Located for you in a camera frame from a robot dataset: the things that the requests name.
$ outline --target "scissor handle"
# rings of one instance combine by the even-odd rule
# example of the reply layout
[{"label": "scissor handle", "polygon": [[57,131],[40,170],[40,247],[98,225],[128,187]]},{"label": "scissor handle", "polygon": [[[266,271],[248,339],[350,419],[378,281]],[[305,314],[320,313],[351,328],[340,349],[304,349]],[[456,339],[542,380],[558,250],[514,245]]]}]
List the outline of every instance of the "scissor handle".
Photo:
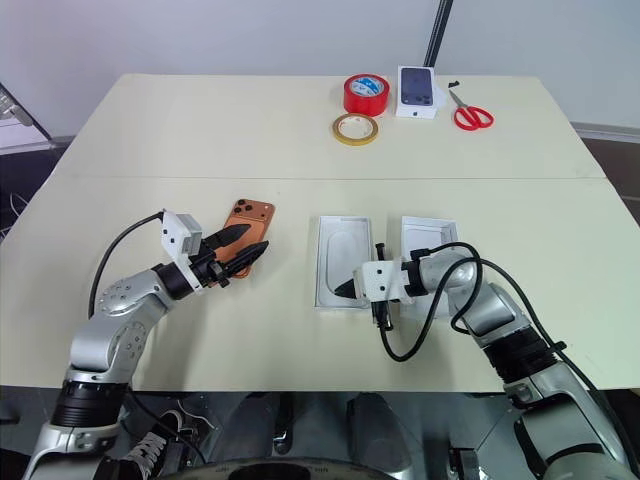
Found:
[{"label": "scissor handle", "polygon": [[[465,122],[459,119],[458,115],[460,115]],[[478,107],[459,107],[453,114],[453,121],[463,130],[473,131],[493,125],[493,115]]]}]

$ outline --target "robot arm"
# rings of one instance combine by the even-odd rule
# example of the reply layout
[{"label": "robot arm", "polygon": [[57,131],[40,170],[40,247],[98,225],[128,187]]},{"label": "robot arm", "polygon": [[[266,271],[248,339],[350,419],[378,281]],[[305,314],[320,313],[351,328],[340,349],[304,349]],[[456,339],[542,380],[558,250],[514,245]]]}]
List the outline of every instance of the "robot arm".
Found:
[{"label": "robot arm", "polygon": [[164,212],[162,241],[174,261],[118,280],[100,296],[73,339],[55,411],[40,431],[25,479],[111,478],[117,462],[104,452],[119,433],[120,408],[149,333],[178,300],[216,283],[227,286],[265,251],[268,242],[261,242],[227,263],[216,259],[217,248],[248,228],[233,225],[203,240],[190,215]]},{"label": "robot arm", "polygon": [[[461,254],[460,250],[448,249],[434,256],[420,256],[423,253],[428,254],[428,251],[412,252],[410,262],[367,262],[354,272],[352,281],[336,290],[336,294],[367,298],[372,302],[374,312],[386,311],[386,308],[380,308],[383,303],[378,302],[411,303],[415,296],[434,292],[445,273],[454,264],[462,263],[450,272],[444,285],[451,313],[461,310],[475,285],[476,260],[470,259],[469,254]],[[570,368],[556,358],[553,346],[540,337],[504,289],[482,281],[475,301],[462,320],[503,379],[507,396],[524,411],[515,431],[534,474],[541,477],[547,473],[552,475],[548,478],[556,478],[572,468],[571,465],[584,465],[585,456],[603,471],[627,471],[621,468],[627,466],[627,459],[609,419]],[[389,327],[390,321],[379,322],[382,328],[385,325]],[[549,468],[561,459],[553,469]]]}]

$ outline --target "black pole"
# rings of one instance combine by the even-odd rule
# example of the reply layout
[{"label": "black pole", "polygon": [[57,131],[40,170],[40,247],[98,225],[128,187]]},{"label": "black pole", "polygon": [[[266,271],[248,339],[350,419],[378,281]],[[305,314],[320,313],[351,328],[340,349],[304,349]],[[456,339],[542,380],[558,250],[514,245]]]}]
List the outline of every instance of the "black pole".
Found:
[{"label": "black pole", "polygon": [[447,21],[449,20],[449,13],[451,13],[452,5],[453,0],[440,0],[438,12],[436,13],[436,20],[433,22],[433,30],[431,31],[431,38],[429,39],[429,46],[427,47],[427,55],[424,57],[425,67],[434,67],[436,64],[436,58],[440,51],[440,44],[442,43],[444,30],[447,28]]}]

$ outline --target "red scissors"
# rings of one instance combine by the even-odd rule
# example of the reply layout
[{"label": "red scissors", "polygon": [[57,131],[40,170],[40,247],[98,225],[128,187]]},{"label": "red scissors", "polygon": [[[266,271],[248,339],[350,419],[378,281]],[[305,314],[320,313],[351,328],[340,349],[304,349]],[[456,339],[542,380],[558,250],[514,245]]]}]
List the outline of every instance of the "red scissors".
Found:
[{"label": "red scissors", "polygon": [[493,125],[493,115],[489,112],[482,108],[470,107],[460,100],[451,90],[449,90],[449,93],[458,104],[458,108],[453,114],[453,121],[458,127],[463,130],[478,130],[479,128],[489,128]]}]

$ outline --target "white table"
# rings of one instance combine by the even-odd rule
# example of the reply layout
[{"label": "white table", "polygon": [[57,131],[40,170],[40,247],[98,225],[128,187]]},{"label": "white table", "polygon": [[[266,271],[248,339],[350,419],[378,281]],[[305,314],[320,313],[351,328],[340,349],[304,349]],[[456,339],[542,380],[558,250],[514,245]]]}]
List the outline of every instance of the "white table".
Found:
[{"label": "white table", "polygon": [[[415,359],[396,364],[368,311],[313,308],[317,217],[329,214],[371,217],[374,240],[396,251],[402,215],[457,220],[461,239],[518,279],[596,385],[640,385],[640,229],[539,82],[458,78],[495,129],[457,130],[449,104],[432,122],[387,113],[380,137],[356,148],[329,129],[341,78],[124,77],[0,247],[0,383],[60,385],[97,262],[125,226],[166,207],[212,232],[247,197],[277,207],[267,253],[247,279],[191,296],[160,322],[136,388],[500,390],[484,355],[445,320]],[[240,93],[264,84],[274,95],[253,102],[247,127]],[[257,122],[266,106],[280,121]],[[537,121],[522,118],[526,108]],[[122,242],[103,285],[159,261],[152,224]],[[402,322],[398,350],[417,328]]]}]

